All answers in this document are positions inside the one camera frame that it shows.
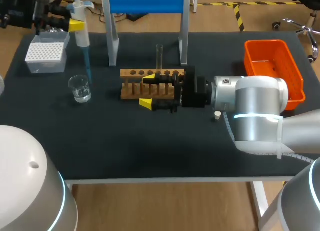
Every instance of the orange plastic basket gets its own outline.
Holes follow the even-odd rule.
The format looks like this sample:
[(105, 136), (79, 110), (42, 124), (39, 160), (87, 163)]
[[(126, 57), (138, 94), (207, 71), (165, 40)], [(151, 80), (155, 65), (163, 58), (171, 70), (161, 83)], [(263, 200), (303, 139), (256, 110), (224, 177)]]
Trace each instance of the orange plastic basket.
[(244, 66), (248, 76), (269, 76), (286, 82), (289, 101), (285, 110), (294, 110), (306, 100), (304, 79), (284, 41), (249, 40), (244, 48)]

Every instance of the glass test tube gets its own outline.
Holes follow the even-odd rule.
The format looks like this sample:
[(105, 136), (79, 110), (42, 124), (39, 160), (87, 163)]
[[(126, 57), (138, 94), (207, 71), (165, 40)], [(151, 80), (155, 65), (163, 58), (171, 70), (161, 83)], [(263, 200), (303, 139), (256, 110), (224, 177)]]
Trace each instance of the glass test tube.
[[(156, 72), (161, 75), (162, 61), (164, 55), (164, 46), (162, 44), (156, 45)], [(160, 95), (160, 85), (156, 86), (156, 94)]]

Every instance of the black table surface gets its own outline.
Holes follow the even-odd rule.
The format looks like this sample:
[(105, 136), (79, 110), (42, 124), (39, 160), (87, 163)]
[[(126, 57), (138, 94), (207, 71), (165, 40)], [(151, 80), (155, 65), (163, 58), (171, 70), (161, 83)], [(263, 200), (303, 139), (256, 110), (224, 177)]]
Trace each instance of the black table surface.
[[(170, 114), (151, 112), (137, 100), (120, 100), (120, 69), (154, 69), (157, 44), (163, 44), (164, 69), (178, 69), (180, 58), (176, 33), (122, 33), (119, 37), (117, 67), (109, 67), (106, 35), (90, 34), (93, 86), (86, 104), (76, 104), (68, 88), (70, 77), (86, 73), (73, 35), (65, 73), (30, 74), (24, 59), (33, 36), (26, 36), (5, 78), (0, 125), (33, 135), (66, 180), (281, 177), (295, 176), (308, 165), (291, 157), (238, 151), (224, 119), (211, 121), (209, 106), (179, 108)], [(190, 33), (188, 64), (208, 80), (245, 76), (244, 43), (261, 39), (284, 40), (304, 78), (305, 103), (284, 115), (320, 109), (320, 84), (295, 33)]]

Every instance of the wooden floor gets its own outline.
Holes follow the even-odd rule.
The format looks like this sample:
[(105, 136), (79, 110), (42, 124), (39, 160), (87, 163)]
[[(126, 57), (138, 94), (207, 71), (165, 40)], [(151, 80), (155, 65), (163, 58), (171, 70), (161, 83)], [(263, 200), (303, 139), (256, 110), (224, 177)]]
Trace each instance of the wooden floor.
[[(214, 2), (289, 2), (290, 0), (199, 0)], [(242, 5), (240, 14), (246, 32), (272, 31), (272, 23), (290, 18), (304, 24), (309, 18), (303, 5)], [(99, 16), (88, 12), (90, 32), (104, 33)], [(178, 32), (179, 14), (152, 14), (137, 22), (117, 23), (119, 32)], [(294, 30), (282, 25), (282, 30)], [(234, 10), (227, 6), (199, 6), (190, 15), (191, 32), (238, 32)], [(0, 30), (1, 69), (5, 76), (23, 35), (30, 30), (8, 27)], [(306, 37), (301, 42), (307, 54)], [(320, 60), (313, 64), (320, 78)], [(282, 188), (281, 182), (264, 183), (271, 203)], [(74, 195), (79, 209), (78, 231), (255, 231), (257, 217), (248, 184), (176, 183), (80, 185)], [(274, 230), (282, 230), (278, 225)]]

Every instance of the robot light ring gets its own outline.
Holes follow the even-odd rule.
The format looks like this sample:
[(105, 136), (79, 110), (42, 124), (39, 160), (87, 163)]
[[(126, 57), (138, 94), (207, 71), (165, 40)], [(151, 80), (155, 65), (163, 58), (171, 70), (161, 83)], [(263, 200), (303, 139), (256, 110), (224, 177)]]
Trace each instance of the robot light ring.
[(237, 114), (234, 116), (235, 119), (239, 118), (267, 118), (280, 120), (282, 117), (275, 114), (265, 114), (265, 113), (245, 113), (245, 114)]
[(310, 172), (309, 172), (309, 185), (310, 185), (310, 190), (311, 190), (311, 194), (312, 194), (312, 197), (314, 199), (314, 202), (316, 204), (316, 206), (318, 207), (319, 211), (320, 211), (320, 202), (319, 202), (319, 199), (316, 195), (316, 191), (315, 191), (315, 187), (314, 187), (314, 183), (312, 181), (312, 172), (314, 170), (314, 166), (315, 166), (315, 163), (316, 161), (313, 162), (313, 164), (311, 165), (311, 168), (310, 168)]
[(55, 221), (53, 222), (53, 224), (51, 225), (51, 227), (48, 229), (48, 231), (52, 231), (54, 229), (54, 227), (56, 226), (58, 220), (60, 219), (60, 216), (62, 214), (62, 211), (64, 210), (64, 206), (65, 206), (65, 203), (66, 203), (66, 184), (65, 184), (65, 181), (64, 179), (62, 178), (61, 174), (59, 173), (60, 175), (60, 178), (61, 178), (61, 181), (62, 181), (62, 185), (63, 185), (63, 199), (62, 199), (62, 205), (61, 205), (61, 208), (60, 208), (60, 211), (55, 219)]

